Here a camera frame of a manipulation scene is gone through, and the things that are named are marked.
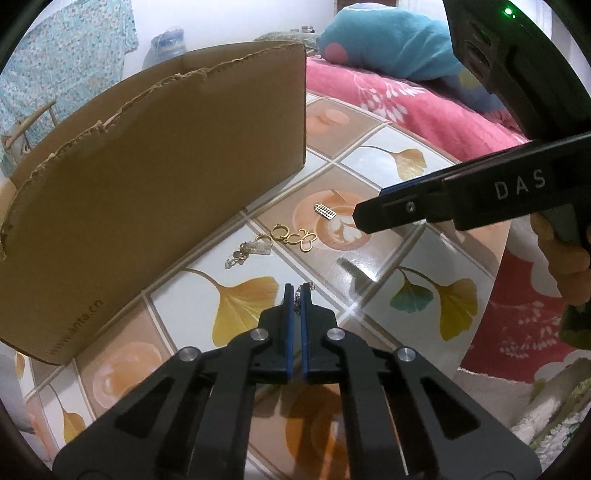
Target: light blue floral fabric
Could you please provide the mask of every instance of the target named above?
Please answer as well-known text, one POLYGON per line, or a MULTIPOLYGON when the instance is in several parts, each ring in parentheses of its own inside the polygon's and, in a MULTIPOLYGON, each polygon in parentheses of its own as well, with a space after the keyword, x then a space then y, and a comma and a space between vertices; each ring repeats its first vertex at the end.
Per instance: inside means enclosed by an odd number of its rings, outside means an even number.
MULTIPOLYGON (((131 0, 77 0, 35 26, 0 74, 0 133, 52 99, 58 119, 122 79, 125 54, 138 47, 131 0)), ((31 145, 53 128, 45 113, 31 145)))

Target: pink polka dot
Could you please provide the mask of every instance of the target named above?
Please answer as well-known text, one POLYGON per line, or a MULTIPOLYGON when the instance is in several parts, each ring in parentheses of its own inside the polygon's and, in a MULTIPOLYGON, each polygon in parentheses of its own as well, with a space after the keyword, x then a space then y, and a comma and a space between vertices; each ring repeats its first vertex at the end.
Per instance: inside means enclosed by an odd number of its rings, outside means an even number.
POLYGON ((325 60, 338 65, 347 65, 349 61, 347 51, 337 42, 329 43, 324 49, 322 56, 325 60))

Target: pillow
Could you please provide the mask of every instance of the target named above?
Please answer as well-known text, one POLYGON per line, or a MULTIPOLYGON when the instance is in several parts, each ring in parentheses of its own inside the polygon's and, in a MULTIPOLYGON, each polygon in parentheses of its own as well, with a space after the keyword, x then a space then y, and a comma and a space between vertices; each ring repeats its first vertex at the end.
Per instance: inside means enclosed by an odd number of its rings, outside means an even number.
POLYGON ((425 15, 373 3, 351 5, 317 44, 331 63, 413 82, 441 78, 449 95, 476 112, 503 108, 454 56, 448 26, 425 15))

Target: blue strip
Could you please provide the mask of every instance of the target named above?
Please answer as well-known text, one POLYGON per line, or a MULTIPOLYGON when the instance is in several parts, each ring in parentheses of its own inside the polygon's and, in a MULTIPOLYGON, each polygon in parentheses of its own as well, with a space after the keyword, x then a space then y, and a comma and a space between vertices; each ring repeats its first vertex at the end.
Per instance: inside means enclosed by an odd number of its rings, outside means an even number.
POLYGON ((306 318, 306 301, 304 299, 304 289, 302 288, 300 296, 300 319, 301 319, 301 372, 304 381, 308 381, 308 319, 306 318))
POLYGON ((289 323, 287 324, 287 340, 285 359, 287 361, 287 379, 291 379, 294 371, 294 287, 290 285, 289 292, 289 323))

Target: yellow ginkgo leaf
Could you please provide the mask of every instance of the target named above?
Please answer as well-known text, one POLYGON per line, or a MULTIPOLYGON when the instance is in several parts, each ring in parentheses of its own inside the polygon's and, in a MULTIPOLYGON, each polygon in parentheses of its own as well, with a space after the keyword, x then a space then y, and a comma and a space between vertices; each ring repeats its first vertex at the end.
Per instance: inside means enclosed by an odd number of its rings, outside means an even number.
POLYGON ((220 294, 212 340, 216 346, 227 345, 236 335, 257 326, 263 310, 275 305, 279 285, 273 277, 258 277, 235 287, 216 283, 220 294))
POLYGON ((470 70, 463 68, 462 71, 457 75, 460 79, 460 84, 469 90, 475 90, 480 86, 480 82, 470 70))
POLYGON ((64 441, 70 443, 86 428, 86 425, 84 419, 77 413, 66 411, 63 407, 61 413, 64 417, 64 441))
POLYGON ((25 357, 22 353, 16 352, 14 355, 14 369, 17 372, 17 378, 20 380, 25 373, 25 357))
POLYGON ((434 285, 441 300, 439 331, 448 342, 472 326, 478 311, 476 284, 471 278, 461 278, 448 286, 434 285))
POLYGON ((418 148, 407 148, 391 155, 396 162, 398 176, 404 181, 420 177, 427 168, 425 157, 418 148))

